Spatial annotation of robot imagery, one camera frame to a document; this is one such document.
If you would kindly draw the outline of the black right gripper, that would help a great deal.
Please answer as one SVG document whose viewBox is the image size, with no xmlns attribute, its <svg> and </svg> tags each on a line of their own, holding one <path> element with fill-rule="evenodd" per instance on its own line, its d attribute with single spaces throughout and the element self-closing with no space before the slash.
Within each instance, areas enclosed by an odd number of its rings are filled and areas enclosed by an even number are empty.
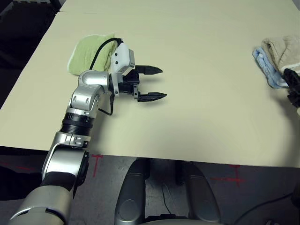
<svg viewBox="0 0 300 225">
<path fill-rule="evenodd" d="M 283 75 L 289 87 L 287 97 L 293 106 L 299 108 L 300 107 L 300 77 L 295 71 L 288 68 L 284 70 Z"/>
</svg>

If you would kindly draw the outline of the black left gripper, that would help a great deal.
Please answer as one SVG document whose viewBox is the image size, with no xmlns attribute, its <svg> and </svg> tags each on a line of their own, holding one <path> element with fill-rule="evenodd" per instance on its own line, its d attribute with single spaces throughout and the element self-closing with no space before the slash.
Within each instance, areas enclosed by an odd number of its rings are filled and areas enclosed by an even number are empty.
<svg viewBox="0 0 300 225">
<path fill-rule="evenodd" d="M 118 84 L 119 93 L 127 93 L 134 96 L 138 102 L 152 102 L 162 99 L 167 94 L 160 92 L 149 92 L 148 94 L 139 94 L 138 85 L 140 84 L 139 74 L 155 75 L 162 73 L 163 71 L 157 67 L 137 65 L 135 69 L 131 70 L 126 76 L 123 76 L 123 82 Z"/>
</svg>

